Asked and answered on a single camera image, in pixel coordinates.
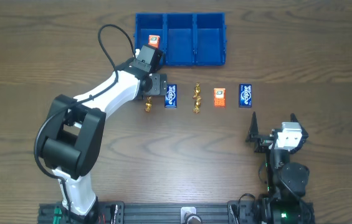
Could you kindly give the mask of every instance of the wood grain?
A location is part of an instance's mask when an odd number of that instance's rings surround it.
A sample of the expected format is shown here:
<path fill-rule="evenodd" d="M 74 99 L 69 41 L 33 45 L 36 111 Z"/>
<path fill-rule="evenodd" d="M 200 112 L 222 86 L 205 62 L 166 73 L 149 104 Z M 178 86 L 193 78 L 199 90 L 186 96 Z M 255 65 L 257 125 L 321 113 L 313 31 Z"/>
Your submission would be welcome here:
<path fill-rule="evenodd" d="M 292 160 L 310 168 L 305 200 L 316 222 L 352 222 L 352 0 L 12 0 L 0 1 L 0 223 L 35 223 L 39 203 L 61 199 L 32 145 L 55 96 L 86 92 L 112 70 L 98 28 L 114 23 L 132 35 L 136 12 L 211 11 L 226 13 L 226 64 L 166 67 L 176 110 L 154 98 L 149 114 L 132 101 L 111 116 L 92 171 L 100 200 L 226 202 L 265 192 L 264 156 L 244 142 L 252 112 L 262 133 L 295 113 L 310 137 Z M 116 63 L 130 56 L 116 30 L 103 36 Z M 251 110 L 237 107 L 239 83 L 253 83 Z M 213 88 L 227 89 L 227 108 L 213 107 Z"/>

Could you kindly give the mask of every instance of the blue bin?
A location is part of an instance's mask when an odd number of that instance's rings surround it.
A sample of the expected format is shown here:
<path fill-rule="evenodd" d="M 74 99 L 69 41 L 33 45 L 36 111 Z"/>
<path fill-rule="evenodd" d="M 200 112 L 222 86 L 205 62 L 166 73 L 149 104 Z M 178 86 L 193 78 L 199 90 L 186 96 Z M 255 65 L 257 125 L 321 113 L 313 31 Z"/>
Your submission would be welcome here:
<path fill-rule="evenodd" d="M 136 14 L 135 47 L 161 37 L 165 65 L 223 65 L 226 62 L 224 13 Z"/>

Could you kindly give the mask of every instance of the tabletop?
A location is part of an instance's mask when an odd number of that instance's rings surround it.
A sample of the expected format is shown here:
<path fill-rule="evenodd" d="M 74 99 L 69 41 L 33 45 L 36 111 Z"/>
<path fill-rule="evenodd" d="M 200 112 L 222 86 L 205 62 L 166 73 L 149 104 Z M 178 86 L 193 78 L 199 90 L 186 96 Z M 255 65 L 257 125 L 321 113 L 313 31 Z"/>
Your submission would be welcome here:
<path fill-rule="evenodd" d="M 310 169 L 305 201 L 317 223 L 352 222 L 352 0 L 0 0 L 0 223 L 35 223 L 40 203 L 62 199 L 37 168 L 37 130 L 59 94 L 75 96 L 112 67 L 98 29 L 133 35 L 137 12 L 225 12 L 227 59 L 220 67 L 164 67 L 178 108 L 163 97 L 123 105 L 107 120 L 92 184 L 100 201 L 227 202 L 266 192 L 264 160 L 244 142 L 253 111 L 269 134 L 295 113 L 310 137 L 291 160 Z M 116 29 L 102 33 L 115 63 L 130 57 Z M 202 105 L 193 113 L 193 89 Z M 238 86 L 252 84 L 252 108 Z M 227 90 L 226 108 L 213 88 Z"/>

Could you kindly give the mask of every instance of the blue tray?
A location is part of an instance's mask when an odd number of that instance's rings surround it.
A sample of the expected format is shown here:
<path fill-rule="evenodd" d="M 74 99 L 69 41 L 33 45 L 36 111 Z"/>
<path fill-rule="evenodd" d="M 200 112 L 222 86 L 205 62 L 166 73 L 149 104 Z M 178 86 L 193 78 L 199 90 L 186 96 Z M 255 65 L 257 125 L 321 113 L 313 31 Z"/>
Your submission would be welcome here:
<path fill-rule="evenodd" d="M 159 35 L 165 65 L 223 65 L 226 62 L 224 13 L 137 13 L 135 47 Z"/>

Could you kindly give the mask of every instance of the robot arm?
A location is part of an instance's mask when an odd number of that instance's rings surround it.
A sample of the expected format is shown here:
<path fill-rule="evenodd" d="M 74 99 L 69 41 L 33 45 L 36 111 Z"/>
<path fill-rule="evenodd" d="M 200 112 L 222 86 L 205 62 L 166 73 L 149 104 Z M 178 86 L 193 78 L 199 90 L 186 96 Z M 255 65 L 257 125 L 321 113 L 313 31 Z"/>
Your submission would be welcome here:
<path fill-rule="evenodd" d="M 62 205 L 72 219 L 81 223 L 97 220 L 98 199 L 92 190 L 90 171 L 100 152 L 105 120 L 138 95 L 165 94 L 157 90 L 166 89 L 166 75 L 152 74 L 157 71 L 162 54 L 144 45 L 137 58 L 117 66 L 118 77 L 113 72 L 108 80 L 85 94 L 74 98 L 59 95 L 52 102 L 49 122 L 37 138 L 37 151 L 45 166 L 65 180 L 66 190 L 60 184 Z M 64 125 L 80 128 L 79 134 L 66 131 Z"/>

